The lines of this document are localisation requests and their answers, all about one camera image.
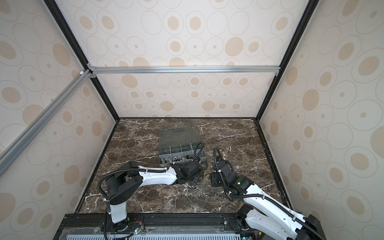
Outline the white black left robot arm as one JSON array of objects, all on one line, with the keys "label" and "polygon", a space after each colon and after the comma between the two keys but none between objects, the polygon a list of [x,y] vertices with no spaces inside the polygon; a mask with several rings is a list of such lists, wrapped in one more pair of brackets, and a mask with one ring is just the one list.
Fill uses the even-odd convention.
[{"label": "white black left robot arm", "polygon": [[147,168],[130,161],[98,181],[97,188],[107,202],[106,212],[112,223],[128,218],[127,201],[140,187],[152,185],[197,185],[204,169],[197,161],[171,164],[164,168]]}]

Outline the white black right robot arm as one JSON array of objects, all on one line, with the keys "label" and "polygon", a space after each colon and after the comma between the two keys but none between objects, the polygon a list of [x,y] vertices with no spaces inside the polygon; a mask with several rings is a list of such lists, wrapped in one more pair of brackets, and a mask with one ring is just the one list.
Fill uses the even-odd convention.
[{"label": "white black right robot arm", "polygon": [[246,227],[259,230],[275,240],[325,240],[320,221],[313,215],[305,217],[284,206],[244,175],[233,172],[231,164],[215,157],[213,175],[216,185],[224,188],[229,199],[243,200],[239,211]]}]

